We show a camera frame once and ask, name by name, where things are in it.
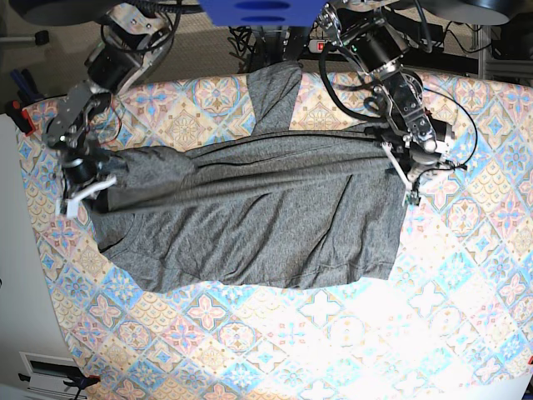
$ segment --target blue object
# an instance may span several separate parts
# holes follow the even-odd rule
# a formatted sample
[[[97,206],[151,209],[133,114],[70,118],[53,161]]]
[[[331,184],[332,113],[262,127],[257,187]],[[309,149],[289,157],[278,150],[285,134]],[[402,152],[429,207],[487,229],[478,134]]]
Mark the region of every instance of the blue object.
[[[326,0],[200,0],[217,26],[310,27]]]

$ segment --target gray t-shirt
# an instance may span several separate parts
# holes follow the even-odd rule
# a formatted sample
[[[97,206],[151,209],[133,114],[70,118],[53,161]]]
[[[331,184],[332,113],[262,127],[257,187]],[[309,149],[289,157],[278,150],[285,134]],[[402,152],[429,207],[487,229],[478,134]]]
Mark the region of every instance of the gray t-shirt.
[[[289,132],[296,64],[248,77],[250,137],[115,153],[98,246],[150,292],[200,281],[318,288],[387,279],[405,217],[400,178],[355,132]]]

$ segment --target table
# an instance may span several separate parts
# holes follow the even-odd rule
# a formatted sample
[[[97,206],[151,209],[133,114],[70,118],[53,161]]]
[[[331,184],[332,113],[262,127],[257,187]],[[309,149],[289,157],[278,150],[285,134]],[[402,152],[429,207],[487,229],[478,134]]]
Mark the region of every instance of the table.
[[[41,142],[55,101],[28,110],[38,130],[19,134],[28,211],[59,326],[95,398],[412,398],[531,373],[533,356],[532,89],[422,73],[476,120],[468,172],[423,187],[408,210],[388,281],[305,292],[218,282],[143,292],[99,254],[84,209],[54,216],[57,160]],[[334,79],[356,84],[353,74]],[[362,109],[363,93],[341,100]],[[470,120],[426,93],[452,123],[454,150],[473,148]],[[146,85],[95,122],[108,148],[185,151],[250,134],[246,78]],[[305,74],[291,129],[343,129],[320,78]],[[115,137],[119,125],[120,133]]]

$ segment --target white wall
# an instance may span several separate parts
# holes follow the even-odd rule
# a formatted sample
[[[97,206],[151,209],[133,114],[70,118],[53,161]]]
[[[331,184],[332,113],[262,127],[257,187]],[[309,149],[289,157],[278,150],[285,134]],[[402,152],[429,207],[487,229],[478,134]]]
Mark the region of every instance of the white wall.
[[[26,388],[19,351],[70,358],[48,295],[26,207],[15,126],[0,115],[0,384]]]

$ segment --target mosaic pattern fabric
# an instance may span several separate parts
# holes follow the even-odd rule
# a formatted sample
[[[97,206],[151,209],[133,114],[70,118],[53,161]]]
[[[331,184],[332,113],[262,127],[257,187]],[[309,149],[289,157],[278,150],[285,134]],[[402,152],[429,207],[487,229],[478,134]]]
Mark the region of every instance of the mosaic pattern fabric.
[[[338,74],[342,84],[356,83]],[[65,341],[97,399],[415,398],[531,373],[533,356],[533,91],[423,74],[454,96],[480,129],[467,172],[433,179],[410,208],[389,281],[305,292],[217,282],[143,292],[100,255],[87,212],[54,216],[57,162],[41,141],[55,102],[29,112],[18,137],[38,252]],[[364,93],[341,99],[362,109]],[[474,132],[457,106],[425,97],[453,123],[464,160]],[[187,150],[248,135],[255,124],[244,77],[140,87],[94,123],[111,149]],[[118,128],[122,129],[114,137]],[[305,75],[292,129],[353,125]]]

